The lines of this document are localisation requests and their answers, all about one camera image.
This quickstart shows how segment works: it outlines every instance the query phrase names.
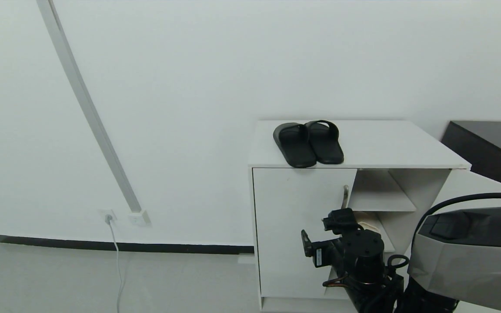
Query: cabinet top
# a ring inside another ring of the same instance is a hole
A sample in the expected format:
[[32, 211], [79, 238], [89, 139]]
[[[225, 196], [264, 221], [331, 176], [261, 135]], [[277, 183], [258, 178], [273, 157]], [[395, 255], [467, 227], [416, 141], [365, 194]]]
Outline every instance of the cabinet top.
[[[250, 151], [249, 166], [290, 168], [272, 133], [281, 123], [258, 121]], [[340, 129], [344, 162], [317, 163], [314, 168], [462, 168], [471, 164], [410, 121], [332, 121]]]

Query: black baseboard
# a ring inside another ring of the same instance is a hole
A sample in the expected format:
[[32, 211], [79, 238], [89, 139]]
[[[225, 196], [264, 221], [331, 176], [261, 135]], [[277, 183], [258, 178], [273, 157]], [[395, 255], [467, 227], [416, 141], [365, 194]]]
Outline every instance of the black baseboard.
[[[115, 251], [113, 242], [96, 242], [81, 240], [56, 240], [29, 238], [23, 236], [2, 236], [0, 243], [25, 244], [27, 246], [68, 248], [83, 250]], [[254, 253], [252, 246], [209, 246], [198, 244], [158, 244], [158, 243], [117, 243], [119, 251], [130, 252], [167, 252], [167, 253], [205, 253], [205, 254], [241, 254]]]

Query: white cable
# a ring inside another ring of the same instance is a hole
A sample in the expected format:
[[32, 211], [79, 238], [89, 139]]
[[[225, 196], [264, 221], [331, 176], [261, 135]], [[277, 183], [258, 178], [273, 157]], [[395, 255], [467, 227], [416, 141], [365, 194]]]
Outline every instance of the white cable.
[[108, 218], [106, 217], [106, 223], [110, 227], [111, 236], [113, 238], [113, 244], [115, 245], [115, 250], [117, 251], [117, 274], [119, 274], [119, 292], [117, 293], [117, 313], [119, 313], [119, 299], [121, 299], [121, 293], [123, 292], [123, 278], [121, 278], [121, 270], [119, 269], [119, 247], [117, 247], [117, 241], [115, 240], [115, 234], [113, 233], [113, 227], [111, 226], [110, 220], [108, 220]]

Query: cabinet door handle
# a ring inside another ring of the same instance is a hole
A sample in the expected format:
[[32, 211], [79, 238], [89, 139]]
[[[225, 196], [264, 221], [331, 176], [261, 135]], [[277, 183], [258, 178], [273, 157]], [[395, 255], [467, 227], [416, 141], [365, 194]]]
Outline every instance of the cabinet door handle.
[[344, 201], [341, 204], [341, 208], [349, 208], [349, 185], [344, 186]]

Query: black slipper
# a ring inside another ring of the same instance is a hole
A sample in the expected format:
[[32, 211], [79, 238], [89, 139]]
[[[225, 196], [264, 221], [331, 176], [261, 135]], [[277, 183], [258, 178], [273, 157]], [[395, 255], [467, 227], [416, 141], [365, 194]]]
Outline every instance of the black slipper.
[[305, 124], [308, 128], [309, 139], [316, 159], [324, 164], [341, 164], [344, 162], [344, 152], [341, 150], [338, 138], [340, 131], [329, 121], [310, 121]]
[[316, 155], [308, 144], [308, 129], [300, 123], [283, 123], [274, 130], [274, 141], [287, 164], [307, 168], [316, 164]]

